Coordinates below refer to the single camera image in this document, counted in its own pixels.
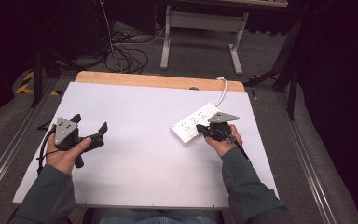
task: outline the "jeans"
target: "jeans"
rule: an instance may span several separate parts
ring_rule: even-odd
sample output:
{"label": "jeans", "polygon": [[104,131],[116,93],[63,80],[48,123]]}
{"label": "jeans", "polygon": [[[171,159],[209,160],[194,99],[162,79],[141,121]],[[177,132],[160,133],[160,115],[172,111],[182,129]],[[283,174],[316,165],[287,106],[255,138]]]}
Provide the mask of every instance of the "jeans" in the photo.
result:
{"label": "jeans", "polygon": [[200,210],[133,210],[97,208],[93,224],[219,224],[220,213]]}

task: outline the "dark green sleeve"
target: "dark green sleeve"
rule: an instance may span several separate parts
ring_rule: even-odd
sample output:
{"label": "dark green sleeve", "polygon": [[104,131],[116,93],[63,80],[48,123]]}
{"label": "dark green sleeve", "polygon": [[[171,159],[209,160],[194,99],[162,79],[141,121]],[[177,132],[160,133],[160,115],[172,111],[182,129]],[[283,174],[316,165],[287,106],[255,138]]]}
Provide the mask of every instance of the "dark green sleeve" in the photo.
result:
{"label": "dark green sleeve", "polygon": [[287,206],[276,198],[272,189],[261,183],[239,148],[227,152],[222,161],[228,203],[237,224],[294,223]]}
{"label": "dark green sleeve", "polygon": [[72,177],[46,165],[10,224],[66,223],[74,206]]}

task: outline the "power strip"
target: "power strip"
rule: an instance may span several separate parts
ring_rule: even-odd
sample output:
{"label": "power strip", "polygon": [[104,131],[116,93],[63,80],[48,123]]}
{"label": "power strip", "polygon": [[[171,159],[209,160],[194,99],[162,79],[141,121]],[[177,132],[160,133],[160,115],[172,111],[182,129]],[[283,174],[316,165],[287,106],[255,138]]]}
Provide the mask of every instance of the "power strip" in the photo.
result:
{"label": "power strip", "polygon": [[208,119],[219,112],[211,103],[201,107],[197,111],[193,112],[185,119],[175,123],[171,127],[171,132],[179,139],[179,141],[185,146],[188,142],[199,136],[200,133],[197,131],[197,124],[209,126]]}

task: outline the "white tabletop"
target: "white tabletop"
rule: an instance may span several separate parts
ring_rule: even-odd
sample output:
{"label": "white tabletop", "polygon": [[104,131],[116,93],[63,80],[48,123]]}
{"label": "white tabletop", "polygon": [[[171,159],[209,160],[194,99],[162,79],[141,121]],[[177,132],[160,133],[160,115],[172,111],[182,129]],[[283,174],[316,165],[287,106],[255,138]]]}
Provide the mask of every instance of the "white tabletop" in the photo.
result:
{"label": "white tabletop", "polygon": [[[57,117],[80,114],[80,136],[97,133],[107,121],[105,145],[82,155],[85,165],[73,171],[76,204],[86,206],[228,208],[222,161],[202,137],[185,147],[171,126],[221,91],[71,83]],[[237,126],[244,149],[261,181],[278,192],[245,92],[227,92],[218,106],[239,116]],[[37,178],[35,153],[14,203],[21,203]]]}

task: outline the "hand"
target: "hand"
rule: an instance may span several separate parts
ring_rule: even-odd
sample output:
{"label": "hand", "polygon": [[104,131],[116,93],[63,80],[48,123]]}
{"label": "hand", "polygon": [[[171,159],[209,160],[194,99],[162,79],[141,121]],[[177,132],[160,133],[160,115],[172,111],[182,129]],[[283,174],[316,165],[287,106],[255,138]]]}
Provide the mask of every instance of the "hand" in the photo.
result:
{"label": "hand", "polygon": [[[242,147],[242,139],[237,131],[237,128],[233,124],[230,124],[229,127],[231,128],[231,134],[235,136],[237,141],[240,143],[240,146]],[[219,155],[219,157],[222,157],[232,148],[237,146],[234,143],[228,143],[227,141],[223,141],[223,142],[215,141],[212,139],[212,137],[205,137],[205,142],[208,143],[211,147],[213,147],[214,150],[216,150],[217,155]]]}
{"label": "hand", "polygon": [[83,139],[83,141],[81,141],[79,144],[72,147],[68,151],[57,151],[58,149],[55,147],[54,144],[54,136],[55,134],[52,134],[48,138],[48,149],[46,153],[48,154],[51,152],[51,154],[48,154],[46,156],[46,163],[59,171],[71,175],[72,169],[74,168],[75,164],[75,158],[90,145],[91,138],[88,137]]}

